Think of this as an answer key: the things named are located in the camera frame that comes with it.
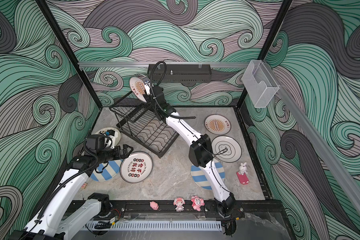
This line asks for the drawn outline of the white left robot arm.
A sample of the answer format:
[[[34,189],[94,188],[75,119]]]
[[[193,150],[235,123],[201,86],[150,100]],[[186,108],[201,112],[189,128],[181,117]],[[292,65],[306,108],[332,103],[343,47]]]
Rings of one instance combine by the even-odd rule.
[[[113,206],[109,195],[94,193],[69,217],[64,214],[82,185],[100,164],[124,160],[133,152],[129,145],[106,145],[109,136],[90,135],[84,141],[84,152],[73,157],[59,185],[46,199],[40,211],[11,240],[70,240],[94,217],[108,217]]]

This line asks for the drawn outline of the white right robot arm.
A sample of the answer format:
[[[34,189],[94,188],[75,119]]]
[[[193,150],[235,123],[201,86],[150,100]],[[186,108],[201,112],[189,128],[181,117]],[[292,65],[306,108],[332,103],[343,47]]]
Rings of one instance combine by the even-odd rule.
[[[216,164],[211,139],[207,134],[201,134],[194,130],[187,122],[188,117],[181,117],[177,111],[169,105],[164,97],[163,88],[150,87],[144,84],[145,100],[153,106],[157,118],[175,130],[189,145],[189,159],[198,167],[209,182],[216,203],[216,211],[223,218],[231,216],[236,199],[224,184]]]

